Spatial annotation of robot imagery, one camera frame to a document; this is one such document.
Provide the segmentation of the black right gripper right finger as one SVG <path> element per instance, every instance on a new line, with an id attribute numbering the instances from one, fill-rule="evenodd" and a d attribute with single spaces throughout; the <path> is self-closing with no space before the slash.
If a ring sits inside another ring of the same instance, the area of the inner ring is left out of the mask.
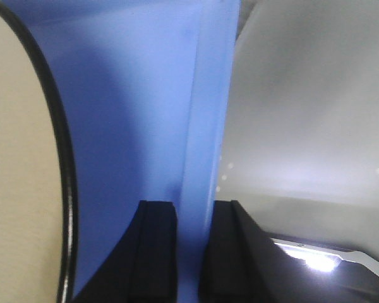
<path id="1" fill-rule="evenodd" d="M 379 302 L 379 276 L 331 258 L 330 271 L 288 255 L 238 201 L 215 201 L 200 302 Z"/>

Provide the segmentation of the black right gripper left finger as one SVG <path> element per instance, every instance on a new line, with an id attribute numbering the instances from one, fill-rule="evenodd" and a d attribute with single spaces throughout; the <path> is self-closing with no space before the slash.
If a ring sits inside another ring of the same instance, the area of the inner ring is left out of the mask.
<path id="1" fill-rule="evenodd" d="M 175 302 L 176 230 L 173 203 L 140 201 L 126 232 L 74 302 Z"/>

